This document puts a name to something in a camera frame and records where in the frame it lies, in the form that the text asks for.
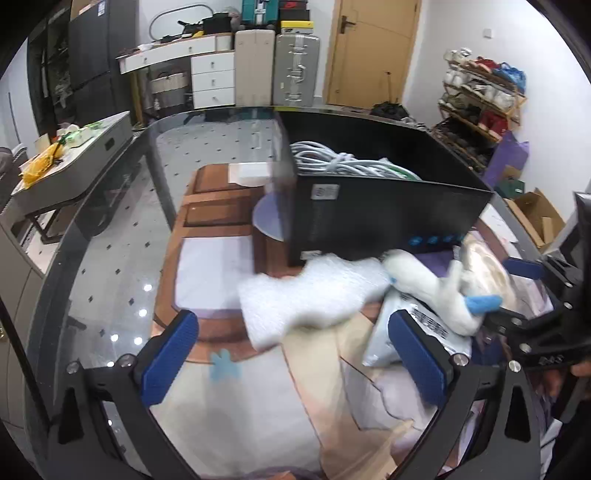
door handle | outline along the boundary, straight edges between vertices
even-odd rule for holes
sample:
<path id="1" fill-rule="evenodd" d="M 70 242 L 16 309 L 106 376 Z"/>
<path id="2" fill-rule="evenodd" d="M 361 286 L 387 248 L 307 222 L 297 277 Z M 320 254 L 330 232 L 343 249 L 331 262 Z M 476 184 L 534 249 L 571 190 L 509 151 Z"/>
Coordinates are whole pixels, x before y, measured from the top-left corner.
<path id="1" fill-rule="evenodd" d="M 345 33 L 345 28 L 347 27 L 347 25 L 357 25 L 357 23 L 350 22 L 349 20 L 347 20 L 346 15 L 342 15 L 340 17 L 340 32 L 341 33 Z"/>

white paper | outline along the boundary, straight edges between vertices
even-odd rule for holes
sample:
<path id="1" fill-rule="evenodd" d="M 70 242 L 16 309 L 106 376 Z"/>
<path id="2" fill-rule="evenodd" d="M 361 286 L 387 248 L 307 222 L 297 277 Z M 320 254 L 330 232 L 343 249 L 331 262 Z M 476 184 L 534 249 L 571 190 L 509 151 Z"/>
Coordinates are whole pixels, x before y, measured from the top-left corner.
<path id="1" fill-rule="evenodd" d="M 267 162 L 230 163 L 228 183 L 243 187 L 260 187 L 271 178 L 271 168 Z"/>
<path id="2" fill-rule="evenodd" d="M 239 313 L 238 285 L 254 272 L 250 235 L 186 238 L 178 262 L 175 304 L 197 317 Z"/>
<path id="3" fill-rule="evenodd" d="M 499 212 L 489 203 L 480 214 L 480 219 L 490 228 L 499 240 L 516 243 L 517 237 L 505 223 Z"/>

coiled white cable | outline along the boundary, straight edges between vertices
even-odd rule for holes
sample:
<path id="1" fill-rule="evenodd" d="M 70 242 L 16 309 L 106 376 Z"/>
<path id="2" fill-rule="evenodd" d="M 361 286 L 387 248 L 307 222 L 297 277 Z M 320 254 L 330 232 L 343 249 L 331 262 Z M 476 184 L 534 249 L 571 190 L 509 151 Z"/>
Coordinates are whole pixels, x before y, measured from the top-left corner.
<path id="1" fill-rule="evenodd" d="M 337 153 L 318 142 L 292 143 L 291 152 L 303 173 L 341 173 L 421 181 L 418 175 L 394 165 L 385 157 L 379 160 L 358 160 L 350 153 Z"/>

sticker label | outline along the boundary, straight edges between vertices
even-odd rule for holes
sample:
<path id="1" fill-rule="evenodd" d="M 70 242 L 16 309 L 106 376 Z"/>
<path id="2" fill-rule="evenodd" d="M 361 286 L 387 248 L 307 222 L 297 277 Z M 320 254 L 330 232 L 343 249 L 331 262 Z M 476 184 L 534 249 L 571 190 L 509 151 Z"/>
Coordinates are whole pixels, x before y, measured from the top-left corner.
<path id="1" fill-rule="evenodd" d="M 312 185 L 312 200 L 336 200 L 339 197 L 340 185 L 334 183 L 314 183 Z"/>

white drawer unit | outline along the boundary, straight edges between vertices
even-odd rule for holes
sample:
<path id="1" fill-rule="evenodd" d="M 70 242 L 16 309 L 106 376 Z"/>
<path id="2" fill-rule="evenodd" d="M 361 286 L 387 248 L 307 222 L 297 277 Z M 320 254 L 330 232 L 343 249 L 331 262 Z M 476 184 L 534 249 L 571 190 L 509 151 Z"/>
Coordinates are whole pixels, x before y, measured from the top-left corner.
<path id="1" fill-rule="evenodd" d="M 234 104 L 234 88 L 220 88 L 193 92 L 193 108 L 207 108 Z"/>
<path id="2" fill-rule="evenodd" d="M 135 53 L 128 57 L 121 57 L 119 59 L 119 69 L 121 73 L 127 73 L 149 65 L 154 65 L 155 63 L 160 63 L 161 61 L 215 51 L 215 35 L 178 40 L 159 47 L 154 47 L 145 52 Z"/>
<path id="3" fill-rule="evenodd" d="M 194 92 L 234 87 L 234 70 L 198 73 L 191 76 Z"/>
<path id="4" fill-rule="evenodd" d="M 191 74 L 234 69 L 234 52 L 199 55 L 191 58 Z"/>

